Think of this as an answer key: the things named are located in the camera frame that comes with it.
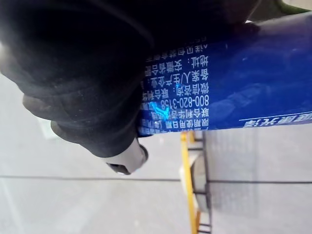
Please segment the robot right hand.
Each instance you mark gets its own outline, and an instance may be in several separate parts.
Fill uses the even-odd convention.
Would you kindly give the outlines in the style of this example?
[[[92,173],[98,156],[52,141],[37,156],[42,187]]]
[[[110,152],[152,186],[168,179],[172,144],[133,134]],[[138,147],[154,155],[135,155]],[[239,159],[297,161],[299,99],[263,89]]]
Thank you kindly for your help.
[[[145,61],[195,37],[223,35],[259,0],[3,0],[0,71],[23,105],[60,138],[129,175],[138,142]]]

